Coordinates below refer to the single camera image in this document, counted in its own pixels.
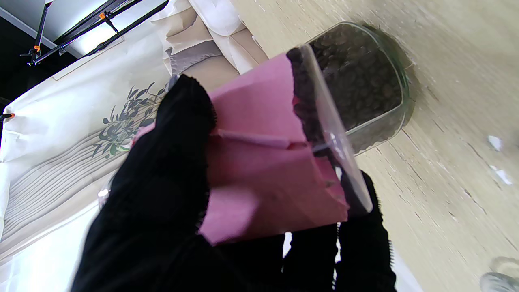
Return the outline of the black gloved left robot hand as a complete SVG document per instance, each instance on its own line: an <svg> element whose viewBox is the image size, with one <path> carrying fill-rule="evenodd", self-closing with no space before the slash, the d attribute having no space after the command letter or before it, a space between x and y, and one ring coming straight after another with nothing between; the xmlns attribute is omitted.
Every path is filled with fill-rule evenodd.
<svg viewBox="0 0 519 292"><path fill-rule="evenodd" d="M209 203L209 95L180 75L153 130L115 174L85 239L73 292L395 292L392 248L371 177L373 210L340 225L219 247L199 232Z"/></svg>

